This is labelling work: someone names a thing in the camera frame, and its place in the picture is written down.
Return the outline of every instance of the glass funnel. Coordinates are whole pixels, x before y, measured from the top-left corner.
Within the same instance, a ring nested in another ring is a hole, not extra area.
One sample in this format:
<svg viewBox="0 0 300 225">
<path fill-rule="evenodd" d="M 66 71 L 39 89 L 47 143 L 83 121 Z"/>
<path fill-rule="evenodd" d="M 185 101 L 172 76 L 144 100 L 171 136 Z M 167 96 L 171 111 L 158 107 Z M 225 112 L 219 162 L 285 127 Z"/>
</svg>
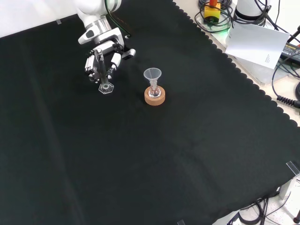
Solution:
<svg viewBox="0 0 300 225">
<path fill-rule="evenodd" d="M 161 70 L 157 68 L 149 68 L 144 72 L 144 77 L 150 81 L 150 89 L 148 95 L 151 98 L 158 98 L 161 96 L 161 89 L 158 87 L 158 79 L 161 76 Z"/>
</svg>

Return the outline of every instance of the white paper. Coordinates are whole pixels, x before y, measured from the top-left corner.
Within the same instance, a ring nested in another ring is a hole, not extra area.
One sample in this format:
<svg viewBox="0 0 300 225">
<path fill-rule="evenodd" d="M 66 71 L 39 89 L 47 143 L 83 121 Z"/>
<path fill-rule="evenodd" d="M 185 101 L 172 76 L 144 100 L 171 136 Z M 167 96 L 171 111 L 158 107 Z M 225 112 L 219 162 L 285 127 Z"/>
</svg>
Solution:
<svg viewBox="0 0 300 225">
<path fill-rule="evenodd" d="M 253 24 L 233 22 L 233 27 L 225 53 L 274 69 L 289 34 Z"/>
</svg>

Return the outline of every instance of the table surface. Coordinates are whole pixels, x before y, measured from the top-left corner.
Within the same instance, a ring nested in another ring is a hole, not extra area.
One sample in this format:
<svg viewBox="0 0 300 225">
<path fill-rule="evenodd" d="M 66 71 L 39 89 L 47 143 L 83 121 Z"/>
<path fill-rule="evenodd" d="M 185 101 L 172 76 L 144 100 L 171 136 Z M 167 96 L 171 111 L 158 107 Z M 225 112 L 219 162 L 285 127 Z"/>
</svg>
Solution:
<svg viewBox="0 0 300 225">
<path fill-rule="evenodd" d="M 173 0 L 184 12 L 187 13 L 188 16 L 191 17 L 191 19 L 194 20 L 194 17 L 196 13 L 199 12 L 198 7 L 198 0 Z M 289 8 L 288 4 L 292 5 L 299 5 L 298 7 Z M 272 18 L 272 20 L 276 19 L 277 16 L 277 8 L 278 8 L 278 0 L 271 0 L 272 10 L 270 11 L 269 15 Z M 299 24 L 299 19 L 297 18 L 298 13 L 296 10 L 300 7 L 300 2 L 297 0 L 292 1 L 281 1 L 280 6 L 280 15 L 278 18 L 278 25 L 284 28 L 286 31 L 290 33 L 294 33 L 297 30 L 297 27 Z M 218 46 L 219 49 L 221 49 L 223 52 L 225 52 L 225 48 L 209 33 L 206 33 L 210 39 L 213 41 L 214 44 Z M 233 60 L 233 62 L 237 65 L 237 67 L 247 75 L 247 77 L 251 80 L 253 80 L 254 83 L 258 84 L 255 79 L 253 79 L 250 75 L 250 73 L 237 61 L 236 58 L 233 56 L 229 56 Z M 278 94 L 281 96 L 284 96 L 286 98 L 296 99 L 295 96 L 295 88 L 297 84 L 299 83 L 299 80 L 295 79 L 292 76 L 288 76 L 286 78 L 283 78 L 277 82 L 275 82 L 275 89 Z M 274 94 L 271 85 L 267 86 L 259 86 L 259 88 L 263 91 L 265 91 L 266 95 L 270 96 L 272 100 L 276 101 L 276 95 Z M 278 106 L 281 107 L 284 110 L 284 113 L 288 114 L 290 116 L 290 119 L 297 122 L 298 126 L 300 126 L 300 111 L 299 109 L 295 109 L 292 107 L 289 107 L 285 104 L 282 104 L 278 101 L 276 101 Z"/>
</svg>

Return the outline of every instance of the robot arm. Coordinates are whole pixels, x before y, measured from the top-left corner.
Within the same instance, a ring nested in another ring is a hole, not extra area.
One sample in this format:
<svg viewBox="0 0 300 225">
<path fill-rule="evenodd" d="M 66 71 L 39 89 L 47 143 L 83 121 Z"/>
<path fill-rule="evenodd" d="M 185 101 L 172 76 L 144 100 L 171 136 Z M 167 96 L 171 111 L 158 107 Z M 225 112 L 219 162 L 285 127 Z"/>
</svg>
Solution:
<svg viewBox="0 0 300 225">
<path fill-rule="evenodd" d="M 99 83 L 99 91 L 108 94 L 113 91 L 113 85 L 108 82 L 116 71 L 121 60 L 127 60 L 135 55 L 134 49 L 127 49 L 119 28 L 112 29 L 107 18 L 105 0 L 75 0 L 77 13 L 83 21 L 86 32 L 78 39 L 82 45 L 94 41 L 97 46 L 90 52 L 85 64 L 85 72 L 91 82 Z M 110 11 L 117 10 L 121 0 L 107 0 Z M 114 53 L 111 66 L 106 70 L 105 56 Z"/>
</svg>

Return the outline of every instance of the black tablecloth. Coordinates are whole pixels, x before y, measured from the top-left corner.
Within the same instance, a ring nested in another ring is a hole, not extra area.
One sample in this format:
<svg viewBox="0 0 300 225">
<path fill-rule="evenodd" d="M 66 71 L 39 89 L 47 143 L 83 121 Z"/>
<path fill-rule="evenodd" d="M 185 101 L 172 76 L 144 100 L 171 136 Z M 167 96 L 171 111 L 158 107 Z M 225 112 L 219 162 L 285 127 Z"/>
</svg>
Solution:
<svg viewBox="0 0 300 225">
<path fill-rule="evenodd" d="M 211 225 L 287 182 L 299 129 L 170 0 L 129 0 L 104 96 L 77 16 L 0 40 L 2 225 Z M 144 102 L 145 69 L 166 101 Z"/>
</svg>

